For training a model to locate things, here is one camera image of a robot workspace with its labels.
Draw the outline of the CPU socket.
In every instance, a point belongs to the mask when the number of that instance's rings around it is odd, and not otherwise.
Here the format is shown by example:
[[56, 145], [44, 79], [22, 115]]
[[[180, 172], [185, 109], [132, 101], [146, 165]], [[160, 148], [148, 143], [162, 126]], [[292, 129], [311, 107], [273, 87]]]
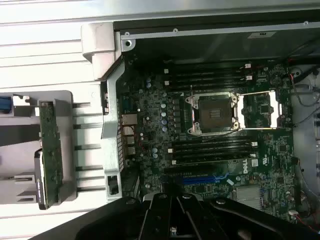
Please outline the CPU socket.
[[186, 132], [197, 137], [209, 137], [215, 128], [238, 128], [234, 107], [237, 94], [233, 92], [191, 93], [185, 98], [189, 104], [190, 119]]

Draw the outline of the green motherboard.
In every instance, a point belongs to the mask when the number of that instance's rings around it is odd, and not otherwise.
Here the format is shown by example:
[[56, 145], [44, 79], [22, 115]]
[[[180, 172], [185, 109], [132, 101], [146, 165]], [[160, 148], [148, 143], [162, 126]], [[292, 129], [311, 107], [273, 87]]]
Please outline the green motherboard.
[[[280, 219], [295, 223], [299, 219], [297, 207], [300, 203], [300, 190], [296, 184], [294, 155], [293, 121], [291, 104], [291, 83], [294, 75], [284, 64], [267, 62], [251, 63], [252, 68], [200, 68], [169, 67], [148, 62], [140, 64], [129, 60], [124, 75], [117, 83], [117, 105], [119, 113], [118, 140], [121, 159], [122, 192], [124, 195], [143, 197], [160, 192], [173, 183], [188, 194], [195, 194], [205, 200], [226, 197], [237, 201], [236, 189], [241, 186], [260, 187], [260, 211]], [[213, 70], [241, 69], [250, 73], [216, 74], [164, 74], [164, 69], [173, 70]], [[248, 76], [252, 80], [168, 80], [171, 76]], [[174, 83], [205, 82], [248, 82], [236, 87], [185, 86], [166, 87]], [[185, 98], [191, 93], [230, 92], [246, 94], [272, 91], [282, 104], [282, 116], [277, 129], [239, 130], [222, 136], [194, 136], [187, 133], [186, 122], [190, 119], [190, 105]], [[245, 122], [249, 128], [270, 125], [269, 96], [263, 94], [245, 97]], [[222, 143], [172, 146], [172, 143], [186, 141], [217, 140], [257, 140], [251, 143]], [[192, 150], [168, 153], [168, 149], [207, 148], [229, 146], [252, 146], [243, 150]], [[172, 154], [197, 154], [221, 152], [250, 152], [251, 156], [240, 157], [197, 157], [173, 158]], [[171, 165], [172, 160], [207, 161], [236, 158], [257, 159], [238, 162]], [[184, 185], [184, 178], [216, 177], [215, 183]]]

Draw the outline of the hard disk in blue carrier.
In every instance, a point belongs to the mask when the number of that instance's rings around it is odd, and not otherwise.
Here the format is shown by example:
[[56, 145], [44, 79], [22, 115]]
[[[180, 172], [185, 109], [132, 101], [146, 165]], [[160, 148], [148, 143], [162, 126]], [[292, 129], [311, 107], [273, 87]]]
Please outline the hard disk in blue carrier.
[[12, 111], [12, 99], [9, 96], [0, 96], [0, 114], [10, 114]]

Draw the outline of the black RAM slot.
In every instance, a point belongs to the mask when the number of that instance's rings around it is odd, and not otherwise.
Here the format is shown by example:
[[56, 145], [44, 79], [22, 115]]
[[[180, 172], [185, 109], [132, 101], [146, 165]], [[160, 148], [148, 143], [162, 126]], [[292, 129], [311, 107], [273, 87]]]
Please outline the black RAM slot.
[[227, 140], [216, 140], [216, 141], [184, 141], [174, 142], [172, 146], [183, 146], [183, 145], [203, 145], [203, 144], [246, 144], [257, 142], [256, 139], [227, 139]]
[[222, 75], [222, 76], [171, 76], [168, 78], [169, 81], [200, 81], [200, 80], [252, 80], [253, 75]]
[[240, 81], [225, 81], [225, 82], [169, 82], [165, 87], [178, 87], [182, 88], [185, 86], [192, 85], [193, 87], [238, 87], [246, 86], [250, 84], [249, 82], [240, 82]]
[[244, 74], [244, 73], [250, 73], [250, 70], [245, 69], [236, 69], [236, 68], [223, 68], [223, 69], [198, 69], [198, 70], [174, 70], [169, 68], [164, 68], [163, 73], [164, 74]]
[[218, 157], [218, 158], [226, 158], [226, 157], [250, 157], [251, 155], [256, 155], [251, 152], [209, 152], [209, 153], [174, 153], [172, 157], [174, 159], [180, 158], [207, 158], [207, 157]]
[[250, 69], [252, 64], [248, 62], [210, 62], [210, 63], [188, 63], [188, 64], [174, 64], [170, 63], [167, 66], [170, 68], [239, 68]]
[[181, 151], [224, 151], [224, 150], [252, 150], [254, 146], [222, 146], [222, 147], [195, 147], [195, 148], [169, 148], [168, 153], [181, 152]]
[[216, 163], [236, 163], [244, 160], [255, 160], [257, 157], [243, 157], [243, 158], [230, 158], [230, 159], [220, 159], [220, 160], [197, 160], [197, 161], [178, 161], [172, 160], [170, 163], [174, 166], [182, 165], [192, 165], [192, 164], [216, 164]]

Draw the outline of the silver socket cover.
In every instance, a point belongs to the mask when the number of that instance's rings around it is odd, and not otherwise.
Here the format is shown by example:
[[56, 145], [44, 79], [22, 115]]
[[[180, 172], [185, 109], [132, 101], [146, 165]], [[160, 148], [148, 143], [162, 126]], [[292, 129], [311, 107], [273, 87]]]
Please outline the silver socket cover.
[[[270, 118], [269, 126], [262, 127], [248, 127], [246, 125], [246, 114], [244, 113], [245, 109], [245, 97], [248, 96], [259, 96], [266, 95], [269, 96], [269, 104], [268, 104], [268, 116]], [[274, 90], [267, 91], [258, 91], [258, 92], [250, 92], [250, 93], [242, 93], [236, 94], [237, 102], [234, 107], [234, 116], [238, 122], [239, 130], [274, 130], [280, 127], [278, 124], [278, 119], [283, 115], [282, 104], [277, 100], [276, 92]]]

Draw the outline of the grey parts rack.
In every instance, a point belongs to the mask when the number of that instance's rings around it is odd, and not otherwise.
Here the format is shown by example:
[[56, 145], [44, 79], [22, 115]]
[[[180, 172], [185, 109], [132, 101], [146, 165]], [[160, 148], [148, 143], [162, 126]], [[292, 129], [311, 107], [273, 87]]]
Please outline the grey parts rack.
[[59, 190], [59, 201], [54, 205], [74, 200], [72, 93], [67, 90], [0, 91], [0, 97], [11, 97], [12, 101], [11, 113], [0, 113], [0, 205], [38, 204], [35, 152], [41, 148], [39, 101], [54, 103], [60, 134], [63, 185]]

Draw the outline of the black and silver PC case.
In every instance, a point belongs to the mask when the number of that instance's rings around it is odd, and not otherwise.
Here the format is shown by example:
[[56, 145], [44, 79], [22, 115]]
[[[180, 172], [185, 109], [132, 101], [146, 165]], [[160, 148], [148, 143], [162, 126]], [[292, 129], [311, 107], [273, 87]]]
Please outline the black and silver PC case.
[[252, 25], [245, 22], [191, 25], [172, 19], [168, 26], [150, 21], [101, 22], [81, 30], [83, 53], [101, 81], [102, 145], [107, 179], [117, 181], [111, 194], [123, 194], [119, 144], [117, 83], [130, 60], [143, 66], [243, 62], [286, 65], [293, 74], [290, 87], [293, 157], [300, 191], [297, 222], [320, 228], [320, 21]]

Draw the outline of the silver chipset heatsink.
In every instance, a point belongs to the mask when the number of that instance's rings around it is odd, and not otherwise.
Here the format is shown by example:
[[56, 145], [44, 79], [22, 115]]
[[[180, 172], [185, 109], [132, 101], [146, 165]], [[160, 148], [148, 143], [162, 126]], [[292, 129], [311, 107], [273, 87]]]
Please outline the silver chipset heatsink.
[[251, 208], [261, 209], [261, 193], [258, 185], [239, 186], [236, 188], [236, 200]]

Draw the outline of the thin metal locking lever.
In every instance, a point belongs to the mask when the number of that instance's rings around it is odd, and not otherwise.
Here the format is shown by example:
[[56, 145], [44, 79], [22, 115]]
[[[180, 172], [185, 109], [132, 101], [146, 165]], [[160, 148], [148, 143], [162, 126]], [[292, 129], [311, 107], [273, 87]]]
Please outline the thin metal locking lever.
[[240, 129], [239, 128], [234, 128], [234, 127], [218, 127], [214, 128], [210, 132], [207, 133], [208, 136], [222, 136], [222, 135], [230, 135], [233, 133], [237, 133]]

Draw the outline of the blue expansion slot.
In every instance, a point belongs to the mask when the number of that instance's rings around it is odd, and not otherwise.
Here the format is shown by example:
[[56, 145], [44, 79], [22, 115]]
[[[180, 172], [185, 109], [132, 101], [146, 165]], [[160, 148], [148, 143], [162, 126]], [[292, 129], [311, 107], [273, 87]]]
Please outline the blue expansion slot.
[[195, 184], [211, 184], [215, 183], [217, 178], [214, 176], [204, 176], [204, 177], [189, 177], [183, 179], [184, 185], [195, 185]]

